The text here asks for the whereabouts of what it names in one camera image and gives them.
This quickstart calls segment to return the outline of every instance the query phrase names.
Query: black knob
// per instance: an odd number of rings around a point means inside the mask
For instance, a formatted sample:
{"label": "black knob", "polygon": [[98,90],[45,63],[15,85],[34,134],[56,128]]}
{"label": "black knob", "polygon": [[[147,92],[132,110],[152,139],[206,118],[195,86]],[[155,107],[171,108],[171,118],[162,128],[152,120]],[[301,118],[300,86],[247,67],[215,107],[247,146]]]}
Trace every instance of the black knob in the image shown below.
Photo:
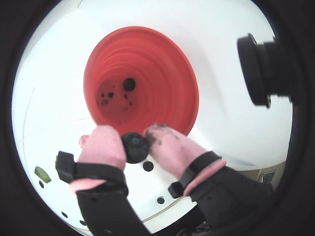
{"label": "black knob", "polygon": [[145,160],[149,154],[149,143],[140,134],[129,132],[122,135],[123,145],[127,154],[127,162],[135,164]]}
{"label": "black knob", "polygon": [[238,54],[253,104],[270,107],[271,95],[295,97],[295,71],[280,41],[257,44],[253,35],[237,40]]}

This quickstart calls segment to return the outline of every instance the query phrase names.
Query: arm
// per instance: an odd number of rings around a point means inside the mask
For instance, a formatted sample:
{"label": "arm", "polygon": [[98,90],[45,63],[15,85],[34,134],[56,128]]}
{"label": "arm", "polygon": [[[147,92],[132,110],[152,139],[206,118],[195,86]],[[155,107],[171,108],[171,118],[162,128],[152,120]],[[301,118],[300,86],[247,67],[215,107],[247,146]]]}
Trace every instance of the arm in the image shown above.
{"label": "arm", "polygon": [[79,143],[78,162],[72,154],[59,152],[56,169],[60,179],[70,183],[93,235],[151,235],[127,200],[126,153],[118,132],[107,125],[98,126]]}

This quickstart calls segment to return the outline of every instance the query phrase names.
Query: hole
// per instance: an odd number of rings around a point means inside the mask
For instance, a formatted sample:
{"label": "hole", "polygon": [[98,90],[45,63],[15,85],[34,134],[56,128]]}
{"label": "hole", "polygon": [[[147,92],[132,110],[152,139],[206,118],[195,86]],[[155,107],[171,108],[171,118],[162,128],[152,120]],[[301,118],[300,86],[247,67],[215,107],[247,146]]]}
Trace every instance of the hole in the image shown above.
{"label": "hole", "polygon": [[81,223],[81,225],[84,225],[84,226],[87,225],[83,220],[80,220],[80,223]]}
{"label": "hole", "polygon": [[61,214],[65,217],[65,218],[68,218],[67,214],[64,213],[64,212],[61,212]]}
{"label": "hole", "polygon": [[43,184],[42,181],[39,181],[39,185],[40,185],[42,188],[44,188],[44,184]]}
{"label": "hole", "polygon": [[123,85],[124,85],[124,89],[126,91],[133,91],[134,88],[136,87],[136,82],[133,78],[127,78],[127,79],[125,79]]}
{"label": "hole", "polygon": [[165,203],[164,197],[158,197],[158,198],[157,198],[157,203],[158,203],[158,204],[163,204],[163,203]]}
{"label": "hole", "polygon": [[153,170],[154,165],[151,161],[146,161],[143,163],[142,167],[145,171],[150,172],[151,170]]}
{"label": "hole", "polygon": [[94,203],[97,203],[98,199],[96,197],[91,197],[91,201],[94,202]]}
{"label": "hole", "polygon": [[49,183],[51,181],[49,175],[39,166],[35,167],[35,175],[37,175],[44,183]]}

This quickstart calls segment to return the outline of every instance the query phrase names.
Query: black hole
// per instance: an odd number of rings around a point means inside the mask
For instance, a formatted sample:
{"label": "black hole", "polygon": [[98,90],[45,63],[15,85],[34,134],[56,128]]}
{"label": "black hole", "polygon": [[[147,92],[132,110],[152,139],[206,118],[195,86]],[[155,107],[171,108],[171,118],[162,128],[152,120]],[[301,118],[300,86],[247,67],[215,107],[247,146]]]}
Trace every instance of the black hole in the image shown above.
{"label": "black hole", "polygon": [[163,204],[165,202],[164,198],[163,197],[158,197],[157,198],[157,203],[158,204]]}
{"label": "black hole", "polygon": [[81,223],[81,225],[84,225],[84,226],[87,225],[83,220],[80,220],[80,223]]}
{"label": "black hole", "polygon": [[146,161],[145,163],[143,163],[142,166],[143,166],[143,169],[147,172],[150,172],[154,168],[154,165],[151,161]]}
{"label": "black hole", "polygon": [[43,184],[42,181],[39,181],[39,185],[40,185],[42,188],[44,188],[44,184]]}
{"label": "black hole", "polygon": [[136,82],[133,78],[127,78],[127,79],[125,79],[123,85],[124,85],[124,89],[126,91],[133,91],[134,88],[136,87]]}
{"label": "black hole", "polygon": [[98,199],[96,197],[91,197],[91,201],[94,202],[94,203],[97,203]]}
{"label": "black hole", "polygon": [[68,218],[67,214],[64,213],[64,212],[61,212],[61,214],[65,217],[65,218]]}

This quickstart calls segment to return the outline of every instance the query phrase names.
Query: black wrist strap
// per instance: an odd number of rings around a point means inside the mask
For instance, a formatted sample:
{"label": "black wrist strap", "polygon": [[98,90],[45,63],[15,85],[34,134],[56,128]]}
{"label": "black wrist strap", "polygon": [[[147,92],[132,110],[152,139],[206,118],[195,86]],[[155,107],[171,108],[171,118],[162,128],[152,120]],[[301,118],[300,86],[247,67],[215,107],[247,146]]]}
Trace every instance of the black wrist strap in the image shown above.
{"label": "black wrist strap", "polygon": [[73,154],[60,151],[56,159],[56,170],[59,178],[66,183],[71,183],[80,178],[103,179],[107,181],[108,185],[117,185],[117,188],[123,188],[125,195],[128,195],[125,175],[117,167],[103,164],[76,163],[73,160]]}
{"label": "black wrist strap", "polygon": [[169,193],[173,198],[181,197],[190,182],[192,182],[204,168],[219,159],[222,159],[222,157],[216,155],[213,151],[208,151],[194,159],[194,161],[184,171],[179,181],[172,183],[168,187]]}

